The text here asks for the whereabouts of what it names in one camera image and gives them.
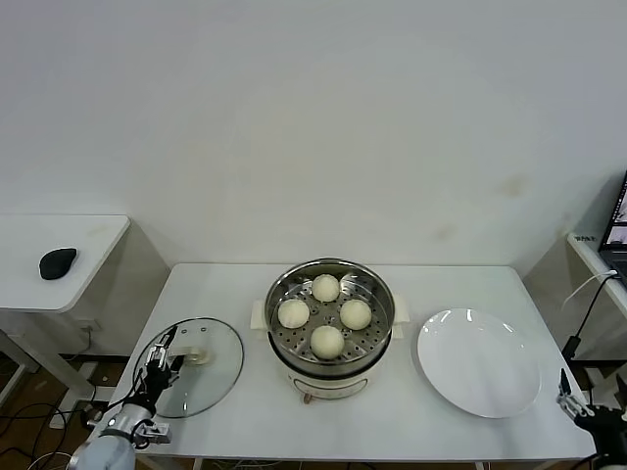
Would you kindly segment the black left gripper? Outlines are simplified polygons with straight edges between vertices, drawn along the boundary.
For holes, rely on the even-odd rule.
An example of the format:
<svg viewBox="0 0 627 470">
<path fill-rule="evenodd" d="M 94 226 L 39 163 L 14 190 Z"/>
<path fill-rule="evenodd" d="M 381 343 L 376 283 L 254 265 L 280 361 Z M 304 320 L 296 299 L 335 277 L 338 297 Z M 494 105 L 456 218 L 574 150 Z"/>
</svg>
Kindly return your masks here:
<svg viewBox="0 0 627 470">
<path fill-rule="evenodd" d="M 139 404 L 146 409 L 154 408 L 163 391 L 170 386 L 169 382 L 179 378 L 185 355 L 176 355 L 167 365 L 169 346 L 176 332 L 176 325 L 170 327 L 148 351 L 146 375 L 139 387 Z"/>
</svg>

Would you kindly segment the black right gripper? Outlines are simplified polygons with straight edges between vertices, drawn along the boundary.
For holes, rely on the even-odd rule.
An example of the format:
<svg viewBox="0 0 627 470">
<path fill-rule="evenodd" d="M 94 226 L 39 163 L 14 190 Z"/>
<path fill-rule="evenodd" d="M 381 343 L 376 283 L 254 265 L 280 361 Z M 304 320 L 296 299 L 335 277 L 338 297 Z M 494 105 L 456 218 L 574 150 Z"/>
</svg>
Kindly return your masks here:
<svg viewBox="0 0 627 470">
<path fill-rule="evenodd" d="M 626 412 L 594 405 L 592 409 L 572 394 L 566 371 L 560 370 L 556 402 L 574 423 L 593 438 L 600 458 L 626 457 Z"/>
</svg>

